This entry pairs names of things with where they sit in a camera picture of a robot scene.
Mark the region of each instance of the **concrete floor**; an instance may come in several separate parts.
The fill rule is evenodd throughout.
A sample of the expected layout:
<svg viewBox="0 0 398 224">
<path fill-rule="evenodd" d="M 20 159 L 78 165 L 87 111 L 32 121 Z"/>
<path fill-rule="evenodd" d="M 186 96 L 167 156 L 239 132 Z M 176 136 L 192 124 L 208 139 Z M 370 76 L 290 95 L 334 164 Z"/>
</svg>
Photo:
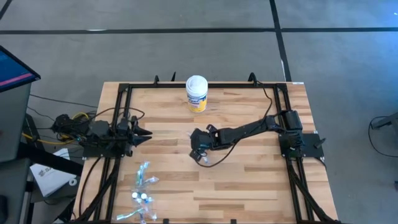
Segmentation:
<svg viewBox="0 0 398 224">
<path fill-rule="evenodd" d="M 282 28 L 398 27 L 398 2 L 276 0 Z M 0 30 L 273 27 L 265 0 L 13 0 Z M 398 111 L 398 32 L 284 33 L 294 82 L 305 82 L 324 146 L 336 209 L 346 223 L 397 223 L 398 159 L 371 148 L 371 118 Z M 275 34 L 0 35 L 0 44 L 36 70 L 32 93 L 96 105 L 104 81 L 282 81 Z M 31 98 L 56 117 L 86 110 Z M 31 113 L 37 126 L 50 121 Z M 398 155 L 390 128 L 373 132 L 379 150 Z M 54 217 L 36 206 L 34 223 Z"/>
</svg>

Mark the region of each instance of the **wooden table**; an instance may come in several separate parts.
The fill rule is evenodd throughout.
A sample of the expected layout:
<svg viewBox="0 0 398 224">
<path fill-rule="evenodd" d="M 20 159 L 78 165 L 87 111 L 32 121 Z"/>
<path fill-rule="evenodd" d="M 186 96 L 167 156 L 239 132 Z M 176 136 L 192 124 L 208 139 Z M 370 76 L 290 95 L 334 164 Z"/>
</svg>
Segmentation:
<svg viewBox="0 0 398 224">
<path fill-rule="evenodd" d="M 114 107 L 118 85 L 118 82 L 104 83 L 98 111 Z M 312 133 L 315 126 L 304 85 L 287 83 L 287 87 L 291 107 L 298 111 L 303 131 Z M 273 98 L 271 89 L 267 93 Z M 237 219 L 238 223 L 295 223 L 286 164 L 280 155 L 276 133 L 243 139 L 224 162 L 213 168 L 198 166 L 188 155 L 191 151 L 188 134 L 195 128 L 204 130 L 207 124 L 217 128 L 238 127 L 253 122 L 264 116 L 269 103 L 261 88 L 210 88 L 206 111 L 191 113 L 184 88 L 133 89 L 131 106 L 145 111 L 139 125 L 152 131 L 153 138 L 134 148 L 132 157 L 122 159 L 113 216 L 132 211 L 130 190 L 135 173 L 140 163 L 149 161 L 147 176 L 160 179 L 150 188 L 155 199 L 156 222 L 169 218 L 171 223 L 229 223 L 231 219 Z M 269 114 L 275 113 L 273 104 Z M 112 114 L 109 111 L 97 119 L 111 122 Z M 210 162 L 218 161 L 227 152 L 210 152 Z M 90 175 L 83 210 L 98 191 L 103 160 Z M 94 161 L 85 162 L 82 180 Z M 304 168 L 310 193 L 326 214 L 337 219 L 324 166 L 306 158 Z M 83 181 L 80 183 L 75 214 L 78 214 Z M 303 219 L 306 219 L 301 194 L 299 199 Z M 101 218 L 105 217 L 107 202 L 108 195 L 105 195 Z M 124 222 L 138 220 L 132 217 Z"/>
</svg>

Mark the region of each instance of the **clear plastic bag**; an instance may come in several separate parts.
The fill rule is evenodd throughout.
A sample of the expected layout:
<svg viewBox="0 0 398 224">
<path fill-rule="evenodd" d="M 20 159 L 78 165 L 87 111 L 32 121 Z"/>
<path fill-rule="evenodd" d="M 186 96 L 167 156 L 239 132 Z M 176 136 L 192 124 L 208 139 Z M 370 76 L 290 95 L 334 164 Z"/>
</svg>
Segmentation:
<svg viewBox="0 0 398 224">
<path fill-rule="evenodd" d="M 148 216 L 153 221 L 156 221 L 156 213 L 152 209 L 152 202 L 154 199 L 150 196 L 148 186 L 159 181 L 157 177 L 150 177 L 145 179 L 145 172 L 148 169 L 149 162 L 144 162 L 140 165 L 137 171 L 136 181 L 131 187 L 132 212 L 127 214 L 117 215 L 115 220 L 125 220 L 135 214 L 139 214 L 141 224 L 145 224 L 145 216 Z"/>
</svg>

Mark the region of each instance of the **butcher block tabletop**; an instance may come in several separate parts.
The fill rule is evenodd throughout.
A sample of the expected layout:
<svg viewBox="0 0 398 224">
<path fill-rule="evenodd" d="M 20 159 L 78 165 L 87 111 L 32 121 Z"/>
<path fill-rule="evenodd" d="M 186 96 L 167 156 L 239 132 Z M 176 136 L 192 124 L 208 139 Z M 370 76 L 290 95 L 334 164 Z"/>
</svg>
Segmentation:
<svg viewBox="0 0 398 224">
<path fill-rule="evenodd" d="M 98 112 L 114 107 L 119 84 L 104 83 Z M 292 110 L 298 111 L 303 132 L 314 132 L 304 85 L 286 84 Z M 276 114 L 273 90 L 266 91 L 274 102 L 269 114 Z M 195 128 L 205 130 L 208 124 L 216 128 L 236 128 L 251 123 L 264 116 L 269 103 L 262 88 L 209 88 L 207 109 L 192 113 L 187 108 L 184 88 L 133 89 L 131 106 L 145 112 L 139 126 L 152 131 L 153 135 L 151 140 L 132 149 L 132 157 L 121 159 L 113 217 L 132 212 L 131 186 L 139 165 L 149 161 L 146 177 L 156 176 L 159 182 L 149 188 L 158 219 L 155 222 L 147 219 L 148 223 L 162 223 L 164 218 L 170 223 L 230 223 L 231 219 L 237 219 L 238 223 L 295 223 L 286 163 L 280 155 L 277 133 L 262 133 L 241 140 L 227 159 L 212 168 L 198 166 L 189 156 L 189 134 Z M 112 115 L 113 111 L 108 111 L 96 120 L 112 122 Z M 210 151 L 210 164 L 228 151 Z M 82 180 L 95 160 L 85 161 Z M 88 179 L 82 198 L 83 211 L 98 192 L 103 161 L 97 163 Z M 337 219 L 325 167 L 313 158 L 304 159 L 303 164 L 310 193 L 326 214 Z M 78 214 L 82 185 L 83 181 L 77 193 L 75 214 Z M 298 194 L 303 219 L 307 219 L 299 190 Z M 103 199 L 101 219 L 105 218 L 107 203 L 108 193 Z M 139 216 L 123 222 L 137 223 Z"/>
</svg>

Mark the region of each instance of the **white lid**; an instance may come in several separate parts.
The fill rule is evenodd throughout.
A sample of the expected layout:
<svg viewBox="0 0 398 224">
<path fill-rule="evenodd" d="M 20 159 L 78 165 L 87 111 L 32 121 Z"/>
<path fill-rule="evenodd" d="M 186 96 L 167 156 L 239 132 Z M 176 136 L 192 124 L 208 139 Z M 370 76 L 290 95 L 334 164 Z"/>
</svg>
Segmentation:
<svg viewBox="0 0 398 224">
<path fill-rule="evenodd" d="M 207 93 L 207 80 L 200 75 L 193 75 L 187 80 L 185 88 L 191 96 L 203 96 Z"/>
</svg>

